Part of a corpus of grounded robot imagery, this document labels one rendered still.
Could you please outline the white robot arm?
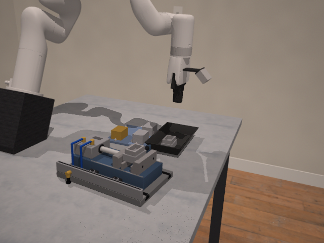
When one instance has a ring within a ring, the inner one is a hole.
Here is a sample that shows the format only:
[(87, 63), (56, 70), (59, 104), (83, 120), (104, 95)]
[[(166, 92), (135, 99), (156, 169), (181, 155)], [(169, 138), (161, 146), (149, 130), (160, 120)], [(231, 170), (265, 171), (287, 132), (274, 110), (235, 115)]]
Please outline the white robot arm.
[[(47, 57), (47, 42), (60, 44), (69, 36), (81, 12), (80, 0), (39, 0), (58, 17), (28, 7), (21, 15), (21, 36), (13, 78), (6, 80), (7, 90), (43, 96), (40, 88)], [(187, 14), (158, 12), (150, 0), (130, 0), (133, 13), (147, 33), (153, 36), (171, 34), (171, 55), (191, 56), (194, 17)], [(195, 72), (202, 84), (212, 77), (203, 67), (184, 68)]]

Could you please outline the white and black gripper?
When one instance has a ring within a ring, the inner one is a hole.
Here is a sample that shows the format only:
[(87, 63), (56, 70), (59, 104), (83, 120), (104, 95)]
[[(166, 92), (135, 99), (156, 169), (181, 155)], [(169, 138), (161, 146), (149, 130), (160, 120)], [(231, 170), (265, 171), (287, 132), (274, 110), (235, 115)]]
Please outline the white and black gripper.
[(190, 57), (170, 54), (167, 84), (171, 84), (171, 89), (173, 89), (173, 102), (182, 102), (184, 85), (189, 81), (190, 76), (190, 72), (183, 71), (183, 69), (190, 68)]

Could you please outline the yellow-brown block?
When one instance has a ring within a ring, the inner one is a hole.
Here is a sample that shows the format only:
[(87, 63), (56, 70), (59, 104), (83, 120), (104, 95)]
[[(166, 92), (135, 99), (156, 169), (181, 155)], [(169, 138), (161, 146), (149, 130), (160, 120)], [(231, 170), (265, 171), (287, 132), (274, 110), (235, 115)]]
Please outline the yellow-brown block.
[(114, 129), (111, 130), (111, 138), (122, 140), (128, 135), (128, 127), (124, 126), (117, 126)]

